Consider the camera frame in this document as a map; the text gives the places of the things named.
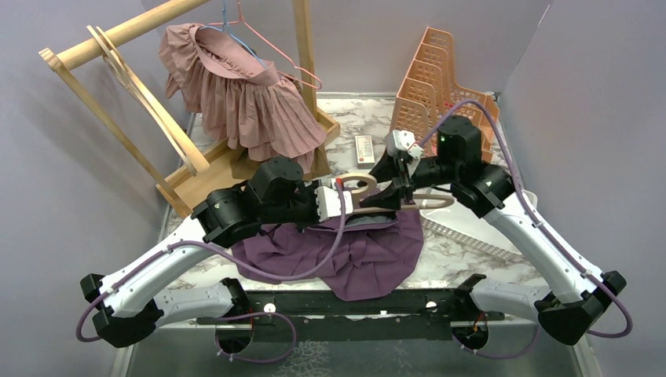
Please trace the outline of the purple garment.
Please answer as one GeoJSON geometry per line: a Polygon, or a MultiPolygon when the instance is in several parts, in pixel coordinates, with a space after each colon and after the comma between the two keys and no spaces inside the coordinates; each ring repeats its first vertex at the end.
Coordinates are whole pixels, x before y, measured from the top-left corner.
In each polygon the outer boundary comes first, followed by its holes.
{"type": "Polygon", "coordinates": [[[418,211],[353,216],[336,243],[338,226],[338,218],[302,231],[294,224],[267,226],[231,252],[247,279],[319,278],[343,301],[388,295],[414,272],[424,244],[418,211]]]}

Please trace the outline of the blue wire hanger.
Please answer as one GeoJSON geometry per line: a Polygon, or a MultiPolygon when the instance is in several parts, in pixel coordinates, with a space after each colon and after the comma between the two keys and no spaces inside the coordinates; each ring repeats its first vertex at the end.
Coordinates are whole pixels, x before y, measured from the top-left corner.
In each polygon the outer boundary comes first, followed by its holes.
{"type": "Polygon", "coordinates": [[[237,44],[239,44],[263,68],[267,68],[264,61],[257,56],[256,52],[251,47],[249,47],[244,41],[242,41],[240,38],[238,38],[237,36],[235,36],[233,34],[232,29],[230,27],[230,23],[228,22],[228,18],[227,18],[227,3],[226,3],[226,0],[222,0],[221,14],[222,14],[222,22],[219,24],[219,26],[213,25],[213,24],[208,24],[208,25],[204,26],[203,29],[211,29],[211,30],[219,31],[223,34],[227,34],[227,36],[229,36],[233,41],[235,41],[237,44]]]}

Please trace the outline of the brown skirt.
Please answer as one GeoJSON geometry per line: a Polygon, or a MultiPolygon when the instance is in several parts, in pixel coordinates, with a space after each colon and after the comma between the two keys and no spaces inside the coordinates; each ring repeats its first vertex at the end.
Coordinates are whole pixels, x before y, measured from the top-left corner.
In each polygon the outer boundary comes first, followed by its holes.
{"type": "MultiPolygon", "coordinates": [[[[246,148],[230,149],[230,166],[235,179],[248,180],[254,176],[262,161],[249,158],[246,148]]],[[[331,173],[325,145],[320,145],[305,155],[297,156],[294,161],[303,169],[303,179],[311,181],[331,173]]]]}

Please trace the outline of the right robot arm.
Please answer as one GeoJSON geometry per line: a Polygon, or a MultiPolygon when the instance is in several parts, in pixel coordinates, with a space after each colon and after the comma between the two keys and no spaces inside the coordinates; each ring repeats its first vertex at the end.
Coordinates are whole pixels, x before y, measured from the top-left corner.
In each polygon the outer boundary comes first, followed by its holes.
{"type": "Polygon", "coordinates": [[[499,312],[537,322],[553,339],[576,344],[626,287],[616,271],[603,272],[578,254],[517,190],[512,177],[481,157],[481,131],[461,115],[436,128],[437,153],[417,159],[412,135],[394,131],[371,170],[386,183],[360,206],[397,210],[415,191],[447,185],[455,201],[502,233],[540,272],[545,287],[504,283],[475,274],[456,288],[455,313],[471,320],[499,312]]]}

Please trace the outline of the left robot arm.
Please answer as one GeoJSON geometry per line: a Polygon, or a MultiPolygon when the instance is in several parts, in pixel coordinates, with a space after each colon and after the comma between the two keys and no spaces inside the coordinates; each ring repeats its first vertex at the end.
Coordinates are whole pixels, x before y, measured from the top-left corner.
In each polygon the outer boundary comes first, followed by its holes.
{"type": "Polygon", "coordinates": [[[179,290],[171,283],[213,255],[227,258],[231,246],[257,236],[264,225],[306,227],[330,218],[345,221],[352,213],[352,194],[341,181],[306,184],[299,164],[272,158],[250,180],[210,192],[171,235],[128,266],[83,277],[80,285],[89,305],[82,320],[92,322],[96,340],[116,348],[185,320],[237,322],[249,305],[237,280],[179,290]]]}

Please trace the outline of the pink skirt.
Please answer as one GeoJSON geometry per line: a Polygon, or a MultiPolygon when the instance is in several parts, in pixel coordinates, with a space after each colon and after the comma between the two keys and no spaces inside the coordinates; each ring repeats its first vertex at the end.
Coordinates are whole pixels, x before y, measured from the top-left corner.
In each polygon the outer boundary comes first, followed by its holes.
{"type": "Polygon", "coordinates": [[[227,34],[202,24],[167,27],[159,59],[168,71],[166,97],[179,93],[202,116],[204,133],[249,158],[294,160],[324,144],[326,131],[289,79],[268,60],[263,68],[227,34]]]}

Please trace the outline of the pink wire hanger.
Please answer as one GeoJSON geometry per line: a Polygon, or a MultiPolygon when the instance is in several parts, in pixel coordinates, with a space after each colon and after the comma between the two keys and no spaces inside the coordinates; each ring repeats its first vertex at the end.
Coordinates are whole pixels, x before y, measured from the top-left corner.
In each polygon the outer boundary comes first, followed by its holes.
{"type": "Polygon", "coordinates": [[[295,61],[291,55],[287,54],[278,45],[274,44],[274,42],[280,38],[279,35],[275,36],[273,34],[269,34],[269,36],[266,37],[261,33],[263,27],[260,27],[260,29],[257,30],[255,27],[253,27],[252,24],[247,22],[247,19],[243,14],[243,6],[241,1],[236,1],[237,19],[230,20],[228,16],[227,18],[235,36],[244,41],[237,33],[234,32],[236,27],[244,27],[259,41],[263,42],[273,51],[273,55],[271,57],[264,53],[256,53],[257,56],[264,61],[264,63],[268,60],[276,60],[277,57],[280,56],[286,65],[282,71],[277,68],[277,72],[284,78],[290,79],[293,82],[298,82],[304,90],[304,93],[307,92],[311,98],[314,98],[316,96],[316,91],[322,89],[323,83],[321,82],[320,78],[314,74],[313,45],[311,40],[312,31],[311,21],[309,19],[309,2],[292,1],[291,4],[292,11],[295,15],[295,43],[298,50],[298,61],[295,61]]]}

